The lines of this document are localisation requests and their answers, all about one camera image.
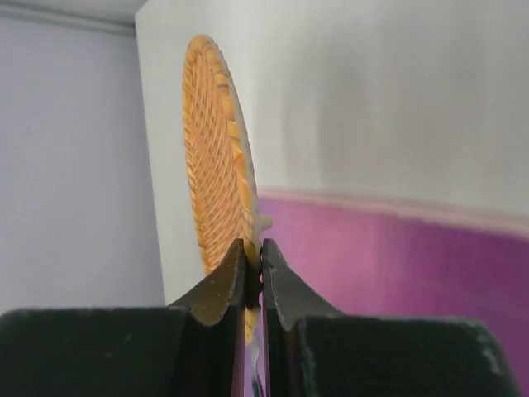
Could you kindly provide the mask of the round wooden plate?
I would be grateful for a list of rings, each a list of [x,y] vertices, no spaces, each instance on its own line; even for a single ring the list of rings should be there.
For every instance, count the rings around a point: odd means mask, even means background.
[[[211,273],[235,239],[251,275],[261,272],[260,213],[250,142],[231,72],[217,43],[196,35],[183,65],[182,113],[193,219],[203,269]]]

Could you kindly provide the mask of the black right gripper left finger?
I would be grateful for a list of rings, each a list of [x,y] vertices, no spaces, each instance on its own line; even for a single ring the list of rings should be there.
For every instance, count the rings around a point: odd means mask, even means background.
[[[245,269],[236,240],[167,307],[5,313],[2,395],[243,395]]]

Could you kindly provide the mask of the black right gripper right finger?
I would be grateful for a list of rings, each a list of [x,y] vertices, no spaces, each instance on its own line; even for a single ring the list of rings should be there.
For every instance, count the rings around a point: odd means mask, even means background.
[[[347,315],[264,241],[264,343],[270,396],[518,396],[493,334],[467,318]]]

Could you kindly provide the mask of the purple Frozen placemat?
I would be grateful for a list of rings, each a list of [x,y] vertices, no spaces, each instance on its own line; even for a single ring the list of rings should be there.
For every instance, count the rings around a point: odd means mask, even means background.
[[[528,242],[317,203],[264,198],[290,267],[339,310],[474,318],[528,391]]]

